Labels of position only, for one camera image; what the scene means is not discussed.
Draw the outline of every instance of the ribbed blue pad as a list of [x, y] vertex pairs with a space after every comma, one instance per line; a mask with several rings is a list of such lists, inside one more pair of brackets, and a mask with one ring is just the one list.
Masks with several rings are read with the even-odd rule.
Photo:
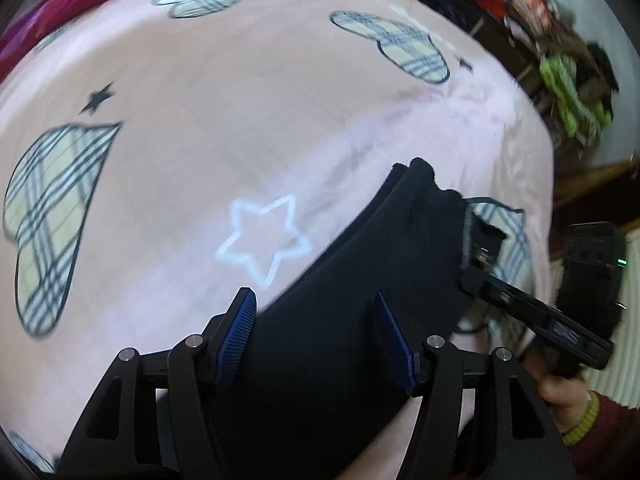
[[255, 315], [255, 294], [249, 291], [218, 351], [218, 371], [215, 381], [217, 387], [226, 388], [233, 383], [244, 353], [244, 347], [254, 326]]
[[376, 294], [373, 310], [382, 346], [396, 381], [409, 395], [413, 395], [417, 390], [414, 356], [382, 292]]

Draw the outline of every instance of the person's hand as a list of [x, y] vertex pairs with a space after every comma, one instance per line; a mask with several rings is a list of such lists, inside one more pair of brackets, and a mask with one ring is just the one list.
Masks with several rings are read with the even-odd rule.
[[587, 383], [550, 375], [546, 358], [538, 348], [527, 350], [522, 365], [536, 380], [540, 397], [552, 404], [551, 417], [558, 431], [566, 433], [580, 423], [589, 407]]

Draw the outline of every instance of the pile of clothes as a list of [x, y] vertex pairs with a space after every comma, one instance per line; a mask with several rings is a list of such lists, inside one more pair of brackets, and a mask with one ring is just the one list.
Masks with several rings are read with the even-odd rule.
[[[545, 88], [531, 97], [556, 149], [569, 145], [581, 156], [596, 146], [603, 129], [613, 120], [611, 96], [619, 88], [606, 53], [574, 32], [571, 10], [554, 0], [471, 1], [504, 24], [538, 60]], [[468, 10], [450, 2], [427, 3], [470, 32], [474, 19]]]

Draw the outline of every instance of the yellow-green cuff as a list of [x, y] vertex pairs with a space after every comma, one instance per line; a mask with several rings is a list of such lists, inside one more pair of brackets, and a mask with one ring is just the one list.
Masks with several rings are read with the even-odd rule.
[[587, 411], [582, 420], [562, 436], [562, 441], [566, 446], [575, 446], [582, 438], [589, 433], [600, 413], [600, 397], [595, 392], [589, 392], [590, 400]]

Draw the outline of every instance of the bed sheet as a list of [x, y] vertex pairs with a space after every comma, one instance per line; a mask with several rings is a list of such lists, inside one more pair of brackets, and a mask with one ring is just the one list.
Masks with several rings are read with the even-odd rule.
[[[121, 348], [268, 308], [416, 156], [524, 210], [548, 301], [548, 132], [419, 2], [111, 0], [45, 38], [0, 85], [0, 424], [59, 455]], [[342, 476], [394, 478], [416, 415]]]

